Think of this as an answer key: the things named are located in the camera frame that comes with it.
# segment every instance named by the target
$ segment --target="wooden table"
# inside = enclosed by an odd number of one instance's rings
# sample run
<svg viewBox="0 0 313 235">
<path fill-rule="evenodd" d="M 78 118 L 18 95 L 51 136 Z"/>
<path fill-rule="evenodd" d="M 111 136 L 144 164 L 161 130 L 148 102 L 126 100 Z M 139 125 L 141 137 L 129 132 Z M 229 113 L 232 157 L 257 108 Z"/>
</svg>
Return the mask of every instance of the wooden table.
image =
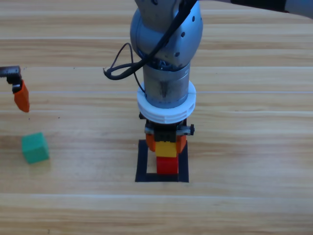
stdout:
<svg viewBox="0 0 313 235">
<path fill-rule="evenodd" d="M 102 73 L 134 1 L 0 0 L 0 64 L 23 68 L 31 100 L 20 112 L 1 81 L 1 235 L 313 234 L 313 21 L 201 6 L 190 183 L 135 183 L 137 84 Z M 28 165 L 35 132 L 51 159 Z"/>
</svg>

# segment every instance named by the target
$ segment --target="orange object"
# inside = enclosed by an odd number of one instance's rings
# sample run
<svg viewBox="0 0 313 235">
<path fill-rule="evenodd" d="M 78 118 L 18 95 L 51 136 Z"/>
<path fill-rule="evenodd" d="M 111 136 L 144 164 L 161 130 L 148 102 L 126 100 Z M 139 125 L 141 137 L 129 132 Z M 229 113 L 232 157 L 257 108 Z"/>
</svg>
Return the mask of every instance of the orange object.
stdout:
<svg viewBox="0 0 313 235">
<path fill-rule="evenodd" d="M 187 142 L 187 136 L 177 136 L 176 138 L 176 151 L 177 153 L 181 153 L 185 146 L 186 146 L 186 142 Z"/>
<path fill-rule="evenodd" d="M 152 152 L 156 151 L 156 142 L 155 142 L 155 136 L 151 134 L 146 134 L 146 142 L 147 146 Z"/>
<path fill-rule="evenodd" d="M 22 89 L 14 93 L 14 101 L 20 110 L 22 110 L 25 113 L 29 112 L 28 89 L 23 80 L 22 80 Z"/>
</svg>

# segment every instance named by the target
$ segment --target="green cube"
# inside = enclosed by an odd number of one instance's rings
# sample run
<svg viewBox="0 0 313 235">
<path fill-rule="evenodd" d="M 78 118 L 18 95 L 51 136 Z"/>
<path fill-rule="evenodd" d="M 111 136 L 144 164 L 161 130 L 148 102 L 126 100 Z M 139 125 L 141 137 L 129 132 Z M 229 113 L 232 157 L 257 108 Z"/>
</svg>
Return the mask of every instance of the green cube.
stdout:
<svg viewBox="0 0 313 235">
<path fill-rule="evenodd" d="M 29 164 L 49 159 L 49 148 L 43 133 L 23 136 L 22 151 Z"/>
</svg>

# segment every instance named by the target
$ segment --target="black tape outline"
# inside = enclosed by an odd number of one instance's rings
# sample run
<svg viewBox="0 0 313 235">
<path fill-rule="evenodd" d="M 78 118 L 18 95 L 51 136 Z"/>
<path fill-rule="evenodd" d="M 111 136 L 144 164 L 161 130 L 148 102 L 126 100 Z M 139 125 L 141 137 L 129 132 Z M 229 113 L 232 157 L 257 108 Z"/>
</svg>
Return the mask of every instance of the black tape outline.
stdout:
<svg viewBox="0 0 313 235">
<path fill-rule="evenodd" d="M 139 140 L 138 160 L 135 182 L 183 182 L 189 183 L 188 169 L 188 143 L 182 153 L 178 156 L 178 174 L 159 175 L 157 173 L 147 173 L 148 146 L 146 140 Z"/>
</svg>

